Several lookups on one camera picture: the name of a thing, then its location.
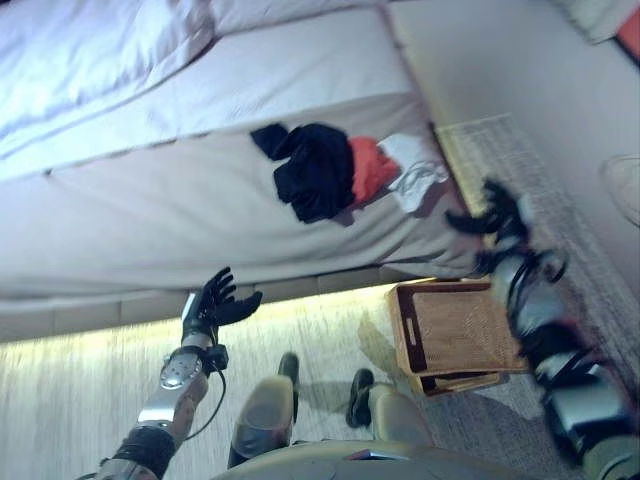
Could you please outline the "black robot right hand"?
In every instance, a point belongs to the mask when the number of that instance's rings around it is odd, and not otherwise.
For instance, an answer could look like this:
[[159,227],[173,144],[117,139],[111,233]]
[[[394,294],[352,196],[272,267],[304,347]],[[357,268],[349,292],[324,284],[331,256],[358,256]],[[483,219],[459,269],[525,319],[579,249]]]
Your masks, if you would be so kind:
[[519,199],[503,183],[486,178],[482,191],[486,210],[479,216],[445,212],[447,223],[455,230],[471,235],[495,234],[498,241],[516,238],[528,243],[531,238],[529,224],[520,208]]

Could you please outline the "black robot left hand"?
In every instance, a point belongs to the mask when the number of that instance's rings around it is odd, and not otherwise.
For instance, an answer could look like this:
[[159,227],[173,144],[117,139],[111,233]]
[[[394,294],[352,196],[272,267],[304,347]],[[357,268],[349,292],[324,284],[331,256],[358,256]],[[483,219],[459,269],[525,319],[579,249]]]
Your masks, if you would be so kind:
[[202,340],[204,348],[217,343],[220,327],[246,320],[262,303],[263,293],[236,296],[237,286],[229,266],[219,270],[203,287],[191,293],[182,314],[183,345]]

